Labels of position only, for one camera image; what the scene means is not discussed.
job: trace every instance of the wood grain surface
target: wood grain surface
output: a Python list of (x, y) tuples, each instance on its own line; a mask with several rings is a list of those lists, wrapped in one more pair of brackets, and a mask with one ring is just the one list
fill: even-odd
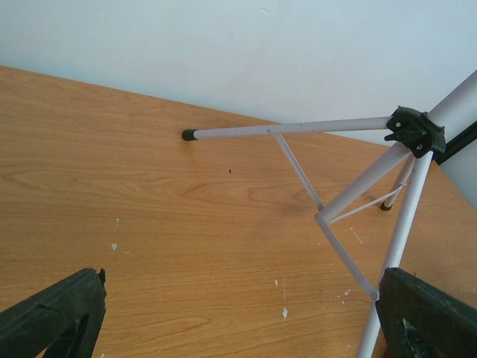
[[(0, 310), (105, 268), (94, 357), (353, 357), (370, 302), (274, 139), (180, 138), (263, 123), (0, 68)], [(385, 150), (287, 139), (324, 202)], [(397, 170), (351, 207), (386, 193)], [(333, 225), (373, 282), (401, 200)], [(476, 232), (476, 213), (433, 164), (402, 267), (475, 307)]]

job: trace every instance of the white metal leg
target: white metal leg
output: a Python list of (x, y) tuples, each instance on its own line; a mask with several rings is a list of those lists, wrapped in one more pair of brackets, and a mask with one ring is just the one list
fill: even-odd
[(477, 113), (477, 71), (459, 84), (445, 99), (429, 111), (428, 117), (436, 125), (446, 126), (446, 141), (461, 129), (455, 123), (472, 123)]
[(321, 218), (325, 222), (329, 222), (392, 168), (401, 163), (410, 153), (402, 143), (394, 143), (376, 162), (320, 211)]
[(409, 179), (409, 175), (411, 175), (412, 167), (414, 166), (415, 160), (416, 158), (414, 157), (414, 155), (410, 155), (408, 159), (406, 159), (406, 161), (404, 162), (404, 166), (401, 169), (399, 175), (397, 176), (393, 188), (391, 189), (396, 192), (382, 202), (381, 208), (384, 207), (383, 209), (387, 210), (393, 206), (394, 201), (396, 200), (397, 196), (401, 192), (401, 189), (403, 188), (403, 184)]
[(285, 156), (293, 167), (293, 170), (295, 170), (295, 173), (297, 173), (298, 178), (301, 180), (306, 192), (308, 193), (308, 195), (310, 195), (310, 198), (313, 200), (315, 206), (318, 208), (318, 210), (323, 209), (323, 204), (321, 203), (320, 198), (318, 197), (316, 191), (313, 189), (313, 186), (306, 177), (305, 173), (301, 169), (301, 166), (293, 155), (293, 152), (291, 151), (290, 147), (288, 147), (285, 138), (283, 138), (283, 136), (275, 136), (275, 139), (277, 140), (280, 148), (283, 150), (283, 153), (285, 153)]
[[(420, 195), (426, 181), (427, 172), (432, 161), (432, 155), (433, 152), (430, 151), (424, 157), (417, 159), (414, 163), (412, 181), (409, 184), (404, 201), (402, 202), (402, 208), (399, 212), (399, 218), (397, 219), (396, 227), (394, 228), (393, 237), (382, 266), (381, 274), (379, 275), (379, 281), (381, 280), (385, 269), (388, 267), (398, 267), (401, 262), (402, 253), (404, 252), (414, 214), (416, 213)], [(378, 337), (379, 327), (379, 317), (374, 304), (372, 304), (367, 316), (366, 325), (364, 326), (361, 343), (356, 351), (356, 357), (371, 357)]]
[(256, 125), (251, 127), (204, 129), (193, 131), (193, 137), (220, 138), (225, 136), (267, 136), (289, 133), (368, 131), (386, 129), (390, 117), (343, 119), (341, 121), (293, 123), (290, 125)]

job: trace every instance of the black plastic joint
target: black plastic joint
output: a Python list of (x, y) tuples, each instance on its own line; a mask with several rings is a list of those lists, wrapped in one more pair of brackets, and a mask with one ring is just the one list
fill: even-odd
[(429, 151), (442, 154), (446, 151), (444, 127), (435, 125), (427, 112), (412, 108), (398, 107), (386, 127), (393, 131), (385, 140), (395, 140), (411, 149), (416, 158), (421, 158)]

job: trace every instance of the folding stand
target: folding stand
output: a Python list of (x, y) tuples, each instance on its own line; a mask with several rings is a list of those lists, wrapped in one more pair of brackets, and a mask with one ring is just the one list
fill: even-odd
[[(420, 199), (420, 194), (423, 190), (427, 172), (432, 161), (432, 152), (443, 153), (445, 151), (446, 141), (444, 138), (444, 128), (437, 124), (442, 125), (446, 117), (454, 115), (455, 113), (453, 112), (456, 111), (457, 106), (459, 106), (457, 108), (457, 110), (460, 111), (459, 114), (462, 115), (462, 112), (464, 112), (464, 115), (474, 116), (475, 113), (477, 113), (477, 101), (474, 100), (475, 98), (477, 98), (477, 71), (452, 91), (430, 113), (421, 113), (411, 108), (399, 107), (390, 117), (346, 119), (341, 121), (309, 122), (289, 125), (261, 125), (202, 131), (186, 129), (182, 133), (182, 138), (185, 141), (192, 141), (229, 136), (274, 136), (318, 209), (318, 213), (315, 215), (315, 221), (351, 275), (358, 282), (359, 286), (366, 292), (371, 300), (375, 302), (379, 299), (378, 289), (363, 275), (329, 226), (340, 219), (357, 213), (380, 201), (382, 202), (381, 208), (383, 210), (389, 210), (400, 190), (405, 185), (408, 185), (379, 278), (381, 279), (385, 269), (399, 266)], [(385, 140), (393, 140), (396, 141), (396, 143), (326, 206), (323, 205), (319, 199), (282, 136), (282, 134), (366, 131), (386, 128), (393, 131), (393, 133), (386, 136)], [(337, 216), (344, 208), (371, 188), (372, 185), (403, 160), (406, 160), (405, 164), (390, 193), (358, 209)], [(378, 332), (379, 318), (374, 304), (371, 304), (361, 343), (356, 352), (357, 357), (371, 357)]]

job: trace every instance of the black rubber foot cap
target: black rubber foot cap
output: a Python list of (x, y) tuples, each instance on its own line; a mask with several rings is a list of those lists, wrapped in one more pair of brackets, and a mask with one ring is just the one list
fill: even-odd
[(186, 129), (184, 132), (182, 132), (182, 139), (186, 140), (187, 142), (190, 142), (192, 140), (197, 140), (197, 138), (194, 137), (194, 132), (197, 129)]
[(393, 207), (392, 205), (390, 207), (385, 206), (385, 202), (381, 203), (381, 210), (383, 211), (389, 211), (391, 210), (392, 207)]

